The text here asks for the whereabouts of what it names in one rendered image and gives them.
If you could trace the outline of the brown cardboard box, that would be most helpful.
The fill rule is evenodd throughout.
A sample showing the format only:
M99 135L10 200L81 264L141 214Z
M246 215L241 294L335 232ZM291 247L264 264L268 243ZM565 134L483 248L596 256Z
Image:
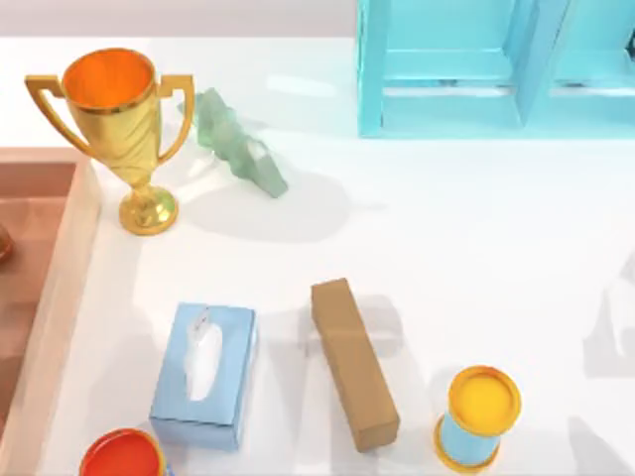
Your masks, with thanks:
M313 285L311 309L356 449L394 442L400 416L348 280Z

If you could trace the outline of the pale green crumpled object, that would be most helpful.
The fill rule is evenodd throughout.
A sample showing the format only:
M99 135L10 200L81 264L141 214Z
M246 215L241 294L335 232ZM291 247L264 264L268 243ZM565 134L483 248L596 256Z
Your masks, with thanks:
M236 177L253 182L273 198L288 190L270 149L246 132L216 89L194 95L192 120L197 143L227 162Z

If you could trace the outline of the light blue tissue box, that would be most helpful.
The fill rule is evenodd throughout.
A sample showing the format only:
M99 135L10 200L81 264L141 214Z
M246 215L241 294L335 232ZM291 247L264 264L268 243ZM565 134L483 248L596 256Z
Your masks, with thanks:
M162 442L239 447L256 343L250 308L178 306L150 410Z

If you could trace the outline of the light blue rack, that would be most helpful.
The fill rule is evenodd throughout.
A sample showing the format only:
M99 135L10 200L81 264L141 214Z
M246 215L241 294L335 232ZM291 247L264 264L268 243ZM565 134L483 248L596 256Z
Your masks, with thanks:
M635 0L357 0L363 137L635 139Z

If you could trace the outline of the gold trophy cup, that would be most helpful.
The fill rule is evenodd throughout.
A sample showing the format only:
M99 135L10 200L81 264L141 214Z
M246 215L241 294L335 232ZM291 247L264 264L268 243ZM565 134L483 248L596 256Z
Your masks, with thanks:
M62 77L28 75L25 85L69 143L130 186L119 205L123 228L152 236L175 223L177 200L168 190L153 186L151 176L188 137L194 113L191 75L157 76L143 54L109 48L76 59ZM162 152L161 101L177 90L184 95L183 123L174 144Z

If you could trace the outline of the yellow and blue can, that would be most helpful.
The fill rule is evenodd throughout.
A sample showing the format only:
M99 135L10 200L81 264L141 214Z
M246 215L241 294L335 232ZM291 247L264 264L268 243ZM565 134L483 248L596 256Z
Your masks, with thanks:
M521 407L520 391L504 372L485 365L462 369L449 385L447 409L435 427L438 458L459 473L487 468Z

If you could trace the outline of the salmon-coloured shallow box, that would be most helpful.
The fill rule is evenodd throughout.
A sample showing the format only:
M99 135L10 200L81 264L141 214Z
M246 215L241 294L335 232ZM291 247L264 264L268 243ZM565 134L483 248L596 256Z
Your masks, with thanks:
M28 465L47 435L100 211L89 160L0 149L0 459Z

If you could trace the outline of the red and blue can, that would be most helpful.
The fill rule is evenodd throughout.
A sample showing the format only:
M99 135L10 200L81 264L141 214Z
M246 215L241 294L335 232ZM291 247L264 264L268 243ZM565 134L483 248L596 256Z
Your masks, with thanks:
M175 476L159 443L137 428L97 438L85 451L78 476Z

